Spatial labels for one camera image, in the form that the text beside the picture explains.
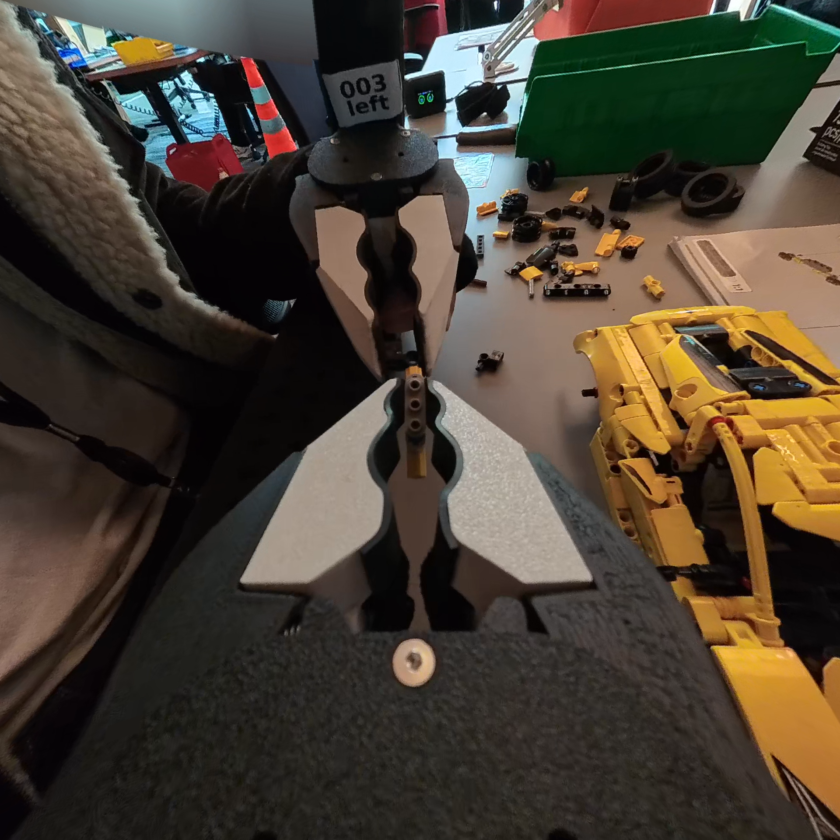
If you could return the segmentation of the metal hinged board stand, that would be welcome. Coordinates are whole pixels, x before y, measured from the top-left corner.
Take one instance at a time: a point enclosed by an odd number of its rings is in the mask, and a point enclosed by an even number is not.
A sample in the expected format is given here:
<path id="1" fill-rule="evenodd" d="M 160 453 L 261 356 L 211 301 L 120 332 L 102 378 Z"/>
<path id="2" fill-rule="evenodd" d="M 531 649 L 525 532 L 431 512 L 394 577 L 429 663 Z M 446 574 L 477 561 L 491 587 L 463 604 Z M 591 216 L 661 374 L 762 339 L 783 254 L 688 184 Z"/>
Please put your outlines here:
<path id="1" fill-rule="evenodd" d="M 507 25 L 481 55 L 482 81 L 494 82 L 502 64 L 511 52 L 533 31 L 534 26 L 552 11 L 558 11 L 564 1 L 530 1 Z"/>

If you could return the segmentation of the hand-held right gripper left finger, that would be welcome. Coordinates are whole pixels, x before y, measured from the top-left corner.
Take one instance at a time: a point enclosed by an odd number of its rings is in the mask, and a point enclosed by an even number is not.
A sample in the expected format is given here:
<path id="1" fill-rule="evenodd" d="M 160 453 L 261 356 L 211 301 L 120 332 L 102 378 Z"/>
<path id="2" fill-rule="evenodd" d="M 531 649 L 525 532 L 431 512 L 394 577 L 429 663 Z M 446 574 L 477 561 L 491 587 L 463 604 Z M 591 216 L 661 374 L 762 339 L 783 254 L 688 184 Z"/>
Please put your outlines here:
<path id="1" fill-rule="evenodd" d="M 388 428 L 389 380 L 302 453 L 239 579 L 247 592 L 306 595 L 358 618 L 372 589 L 363 548 L 385 516 L 369 455 Z"/>

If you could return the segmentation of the open instruction booklet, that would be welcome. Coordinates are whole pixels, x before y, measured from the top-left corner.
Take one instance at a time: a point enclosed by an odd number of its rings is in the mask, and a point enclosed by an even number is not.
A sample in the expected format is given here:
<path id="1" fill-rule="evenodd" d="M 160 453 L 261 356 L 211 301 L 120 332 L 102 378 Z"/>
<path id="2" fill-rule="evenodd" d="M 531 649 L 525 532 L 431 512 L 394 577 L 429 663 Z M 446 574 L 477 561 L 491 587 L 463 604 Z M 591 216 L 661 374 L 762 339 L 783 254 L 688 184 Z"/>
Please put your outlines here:
<path id="1" fill-rule="evenodd" d="M 838 224 L 683 236 L 669 247 L 709 302 L 785 311 L 838 363 Z"/>

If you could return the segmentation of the printed leaflet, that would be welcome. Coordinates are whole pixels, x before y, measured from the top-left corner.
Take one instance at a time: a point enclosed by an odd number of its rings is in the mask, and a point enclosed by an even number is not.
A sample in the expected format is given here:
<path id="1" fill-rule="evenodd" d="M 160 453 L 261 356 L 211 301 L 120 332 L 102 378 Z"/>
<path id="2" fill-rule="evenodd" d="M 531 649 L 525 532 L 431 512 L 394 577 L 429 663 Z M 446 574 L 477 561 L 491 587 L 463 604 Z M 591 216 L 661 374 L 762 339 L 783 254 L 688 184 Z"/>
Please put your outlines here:
<path id="1" fill-rule="evenodd" d="M 479 190 L 487 187 L 494 160 L 490 152 L 462 154 L 453 158 L 453 165 L 468 190 Z"/>

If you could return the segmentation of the person's left hand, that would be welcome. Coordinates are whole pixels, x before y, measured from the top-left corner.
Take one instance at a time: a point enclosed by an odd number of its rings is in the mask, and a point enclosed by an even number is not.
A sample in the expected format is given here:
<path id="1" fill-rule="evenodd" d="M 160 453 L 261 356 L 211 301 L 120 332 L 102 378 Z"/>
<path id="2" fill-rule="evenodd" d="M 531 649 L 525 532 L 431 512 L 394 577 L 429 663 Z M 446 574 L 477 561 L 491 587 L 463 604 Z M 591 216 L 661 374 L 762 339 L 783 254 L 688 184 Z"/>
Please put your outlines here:
<path id="1" fill-rule="evenodd" d="M 416 293 L 401 287 L 386 289 L 379 300 L 376 317 L 384 333 L 413 332 L 417 321 Z"/>

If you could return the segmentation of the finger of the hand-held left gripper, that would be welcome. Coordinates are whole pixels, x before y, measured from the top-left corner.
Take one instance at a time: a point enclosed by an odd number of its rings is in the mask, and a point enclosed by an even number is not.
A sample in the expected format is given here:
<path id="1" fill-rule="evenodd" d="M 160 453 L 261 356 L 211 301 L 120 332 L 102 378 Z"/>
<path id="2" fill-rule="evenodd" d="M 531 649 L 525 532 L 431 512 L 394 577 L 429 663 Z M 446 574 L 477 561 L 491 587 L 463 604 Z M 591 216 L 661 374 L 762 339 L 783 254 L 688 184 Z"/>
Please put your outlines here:
<path id="1" fill-rule="evenodd" d="M 321 287 L 355 352 L 381 381 L 385 376 L 374 336 L 372 275 L 361 253 L 364 216 L 345 206 L 325 206 L 315 210 L 314 220 Z"/>
<path id="2" fill-rule="evenodd" d="M 416 351 L 425 373 L 430 375 L 447 332 L 459 254 L 450 236 L 441 195 L 415 197 L 397 211 L 395 220 L 397 240 L 407 247 Z"/>

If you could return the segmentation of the person's fleece-lined jacket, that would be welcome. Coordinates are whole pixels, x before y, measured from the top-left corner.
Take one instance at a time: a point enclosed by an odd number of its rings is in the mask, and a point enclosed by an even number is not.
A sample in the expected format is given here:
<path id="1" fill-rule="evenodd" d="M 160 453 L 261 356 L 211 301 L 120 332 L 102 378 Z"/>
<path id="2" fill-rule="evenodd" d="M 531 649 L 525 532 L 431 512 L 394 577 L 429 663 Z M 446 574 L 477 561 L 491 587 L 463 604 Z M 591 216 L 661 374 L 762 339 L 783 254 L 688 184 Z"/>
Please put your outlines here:
<path id="1" fill-rule="evenodd" d="M 198 297 L 142 144 L 2 2 L 2 838 L 72 749 L 268 339 Z"/>

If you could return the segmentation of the yellow toy brick car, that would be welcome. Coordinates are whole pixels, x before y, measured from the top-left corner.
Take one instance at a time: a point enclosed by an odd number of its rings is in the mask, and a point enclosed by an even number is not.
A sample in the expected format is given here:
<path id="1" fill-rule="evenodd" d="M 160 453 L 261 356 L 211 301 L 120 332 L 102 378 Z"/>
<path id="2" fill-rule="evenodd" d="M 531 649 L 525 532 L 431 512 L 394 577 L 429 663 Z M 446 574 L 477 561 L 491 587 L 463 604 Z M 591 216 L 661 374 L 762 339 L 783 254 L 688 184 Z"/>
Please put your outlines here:
<path id="1" fill-rule="evenodd" d="M 785 311 L 639 314 L 579 333 L 615 524 L 703 637 L 775 782 L 839 823 L 838 368 Z"/>

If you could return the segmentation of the green plastic bin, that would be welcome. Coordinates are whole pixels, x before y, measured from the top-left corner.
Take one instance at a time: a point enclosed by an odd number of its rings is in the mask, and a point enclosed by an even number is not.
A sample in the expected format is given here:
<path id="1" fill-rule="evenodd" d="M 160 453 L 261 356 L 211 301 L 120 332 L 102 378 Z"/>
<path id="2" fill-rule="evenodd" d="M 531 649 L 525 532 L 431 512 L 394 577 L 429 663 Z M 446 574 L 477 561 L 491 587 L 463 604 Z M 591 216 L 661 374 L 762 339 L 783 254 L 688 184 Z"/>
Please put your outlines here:
<path id="1" fill-rule="evenodd" d="M 838 29 L 778 5 L 546 40 L 515 155 L 560 176 L 629 172 L 660 151 L 762 163 L 838 51 Z"/>

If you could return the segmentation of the black box green lights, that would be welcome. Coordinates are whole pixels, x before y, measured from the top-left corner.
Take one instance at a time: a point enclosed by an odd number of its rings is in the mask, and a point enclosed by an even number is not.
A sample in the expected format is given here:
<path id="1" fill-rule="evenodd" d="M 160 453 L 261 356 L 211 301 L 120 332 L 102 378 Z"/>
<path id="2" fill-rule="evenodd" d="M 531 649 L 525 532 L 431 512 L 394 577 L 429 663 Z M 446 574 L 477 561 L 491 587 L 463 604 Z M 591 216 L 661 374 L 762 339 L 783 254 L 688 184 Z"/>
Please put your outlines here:
<path id="1" fill-rule="evenodd" d="M 446 111 L 446 75 L 443 70 L 407 74 L 404 77 L 403 92 L 409 119 L 424 119 Z"/>

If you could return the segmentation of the red plastic crate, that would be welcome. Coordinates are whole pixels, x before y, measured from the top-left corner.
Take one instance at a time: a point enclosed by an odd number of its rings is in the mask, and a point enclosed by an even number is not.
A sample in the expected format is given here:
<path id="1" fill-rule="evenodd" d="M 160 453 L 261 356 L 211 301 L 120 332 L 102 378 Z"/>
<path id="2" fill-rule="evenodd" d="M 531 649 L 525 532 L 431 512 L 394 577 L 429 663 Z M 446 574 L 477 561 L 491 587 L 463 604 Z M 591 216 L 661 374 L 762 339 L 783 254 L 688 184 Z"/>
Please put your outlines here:
<path id="1" fill-rule="evenodd" d="M 245 172 L 229 139 L 217 133 L 210 140 L 171 143 L 165 150 L 171 176 L 211 191 L 221 180 Z"/>

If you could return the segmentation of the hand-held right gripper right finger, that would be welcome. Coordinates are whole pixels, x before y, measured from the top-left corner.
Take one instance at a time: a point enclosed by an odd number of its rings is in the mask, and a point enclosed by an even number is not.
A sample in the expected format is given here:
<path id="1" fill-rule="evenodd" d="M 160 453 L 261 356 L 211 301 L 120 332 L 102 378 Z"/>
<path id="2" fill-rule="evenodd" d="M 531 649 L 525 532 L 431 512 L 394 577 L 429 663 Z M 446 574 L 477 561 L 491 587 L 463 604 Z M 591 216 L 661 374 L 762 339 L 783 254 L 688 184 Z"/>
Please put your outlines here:
<path id="1" fill-rule="evenodd" d="M 595 581 L 526 449 L 427 381 L 432 464 L 444 482 L 427 555 L 430 622 L 480 622 L 500 598 L 582 592 Z"/>

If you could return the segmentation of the orange traffic cone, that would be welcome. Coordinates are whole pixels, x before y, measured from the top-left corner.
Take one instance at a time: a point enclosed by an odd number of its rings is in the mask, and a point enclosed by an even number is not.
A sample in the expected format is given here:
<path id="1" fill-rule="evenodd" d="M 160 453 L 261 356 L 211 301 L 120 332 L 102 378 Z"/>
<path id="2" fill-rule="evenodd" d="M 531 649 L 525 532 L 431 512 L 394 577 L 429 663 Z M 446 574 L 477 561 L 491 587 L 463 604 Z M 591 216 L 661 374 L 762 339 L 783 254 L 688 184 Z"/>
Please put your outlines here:
<path id="1" fill-rule="evenodd" d="M 298 146 L 280 116 L 257 64 L 245 56 L 240 57 L 239 61 L 245 71 L 269 158 L 296 151 Z"/>

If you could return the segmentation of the yellow plastic tray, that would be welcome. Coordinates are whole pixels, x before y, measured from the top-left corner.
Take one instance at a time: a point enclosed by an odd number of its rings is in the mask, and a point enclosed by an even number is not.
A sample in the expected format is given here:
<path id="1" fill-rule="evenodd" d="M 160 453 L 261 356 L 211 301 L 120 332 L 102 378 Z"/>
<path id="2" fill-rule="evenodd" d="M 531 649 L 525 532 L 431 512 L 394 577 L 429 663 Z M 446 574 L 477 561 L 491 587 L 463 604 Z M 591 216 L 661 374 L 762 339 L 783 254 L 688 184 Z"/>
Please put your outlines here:
<path id="1" fill-rule="evenodd" d="M 175 55 L 173 43 L 156 38 L 133 37 L 115 40 L 111 47 L 126 67 L 167 60 Z"/>

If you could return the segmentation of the person's left forearm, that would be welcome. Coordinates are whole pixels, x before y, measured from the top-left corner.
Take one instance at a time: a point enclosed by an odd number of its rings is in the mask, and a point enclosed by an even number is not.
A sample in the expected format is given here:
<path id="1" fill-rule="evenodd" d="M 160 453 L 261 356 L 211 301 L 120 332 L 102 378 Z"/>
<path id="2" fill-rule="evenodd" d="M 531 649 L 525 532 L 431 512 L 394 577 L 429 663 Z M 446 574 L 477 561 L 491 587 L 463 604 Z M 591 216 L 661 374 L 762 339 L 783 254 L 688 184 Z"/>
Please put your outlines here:
<path id="1" fill-rule="evenodd" d="M 211 191 L 145 165 L 144 196 L 199 298 L 280 341 L 289 381 L 305 386 L 342 374 L 352 407 L 378 386 L 320 290 L 290 216 L 312 145 L 280 154 Z"/>

